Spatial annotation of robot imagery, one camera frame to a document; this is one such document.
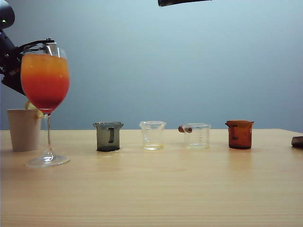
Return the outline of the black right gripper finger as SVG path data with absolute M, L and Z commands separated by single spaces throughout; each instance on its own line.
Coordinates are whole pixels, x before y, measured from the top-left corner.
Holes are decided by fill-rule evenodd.
M 168 7 L 173 5 L 196 3 L 196 2 L 208 2 L 211 0 L 158 0 L 159 7 Z

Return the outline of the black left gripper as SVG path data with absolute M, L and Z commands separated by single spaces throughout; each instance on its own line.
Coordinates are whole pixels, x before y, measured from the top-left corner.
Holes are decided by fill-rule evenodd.
M 47 38 L 45 40 L 33 41 L 22 46 L 15 46 L 8 37 L 0 38 L 0 73 L 4 76 L 2 84 L 25 95 L 20 77 L 21 60 L 25 47 L 32 47 L 39 44 L 55 43 L 55 40 Z

